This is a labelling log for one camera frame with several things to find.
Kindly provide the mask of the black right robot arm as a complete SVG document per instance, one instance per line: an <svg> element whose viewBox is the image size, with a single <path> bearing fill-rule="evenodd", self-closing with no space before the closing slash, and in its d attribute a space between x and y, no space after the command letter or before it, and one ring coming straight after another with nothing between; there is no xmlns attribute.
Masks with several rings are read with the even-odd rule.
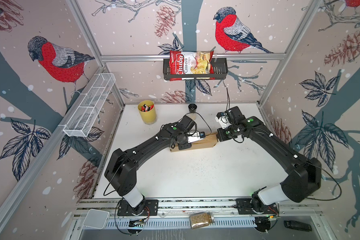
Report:
<svg viewBox="0 0 360 240"><path fill-rule="evenodd" d="M220 142L248 138L269 153L287 173L286 179L274 186L264 187L252 194L252 208L255 212L278 202L300 203L321 187L322 168L316 158L308 159L293 150L275 136L257 117L246 118L238 107L216 115L221 125L217 138Z"/></svg>

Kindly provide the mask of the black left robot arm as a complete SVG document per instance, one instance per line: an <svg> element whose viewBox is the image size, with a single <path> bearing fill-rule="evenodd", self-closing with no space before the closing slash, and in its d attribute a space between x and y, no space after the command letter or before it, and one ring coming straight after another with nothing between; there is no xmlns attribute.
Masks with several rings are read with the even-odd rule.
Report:
<svg viewBox="0 0 360 240"><path fill-rule="evenodd" d="M188 116L174 123L162 125L159 132L136 147L122 151L115 150L104 172L105 178L130 207L141 211L145 197L136 187L137 170L151 157L166 148L176 144L190 148L191 130L196 130L197 124Z"/></svg>

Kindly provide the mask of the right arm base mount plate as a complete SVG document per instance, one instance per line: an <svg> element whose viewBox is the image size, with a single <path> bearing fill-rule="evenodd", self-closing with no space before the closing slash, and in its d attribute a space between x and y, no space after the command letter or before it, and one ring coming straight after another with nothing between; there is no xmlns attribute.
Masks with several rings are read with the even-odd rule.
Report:
<svg viewBox="0 0 360 240"><path fill-rule="evenodd" d="M235 199L235 208L239 215L278 215L279 209L277 204L264 205L260 200L251 198Z"/></svg>

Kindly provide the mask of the brown cardboard box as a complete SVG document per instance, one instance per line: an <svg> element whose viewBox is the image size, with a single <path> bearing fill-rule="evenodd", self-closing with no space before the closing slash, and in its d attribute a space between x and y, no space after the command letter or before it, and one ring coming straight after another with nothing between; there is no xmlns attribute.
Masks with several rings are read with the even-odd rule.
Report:
<svg viewBox="0 0 360 240"><path fill-rule="evenodd" d="M207 149L213 148L218 143L217 133L211 133L209 136L206 136L204 139L191 143L189 148L180 149L178 145L176 145L173 149L170 148L171 152L179 152L179 151L190 151L190 150L198 150L198 149Z"/></svg>

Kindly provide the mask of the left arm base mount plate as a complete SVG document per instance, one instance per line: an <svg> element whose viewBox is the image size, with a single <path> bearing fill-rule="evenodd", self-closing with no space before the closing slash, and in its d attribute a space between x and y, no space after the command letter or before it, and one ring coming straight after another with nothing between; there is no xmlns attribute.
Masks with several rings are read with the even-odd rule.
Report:
<svg viewBox="0 0 360 240"><path fill-rule="evenodd" d="M117 206L117 216L119 217L139 217L139 216L156 216L158 214L158 200L146 200L132 207L126 200L120 200Z"/></svg>

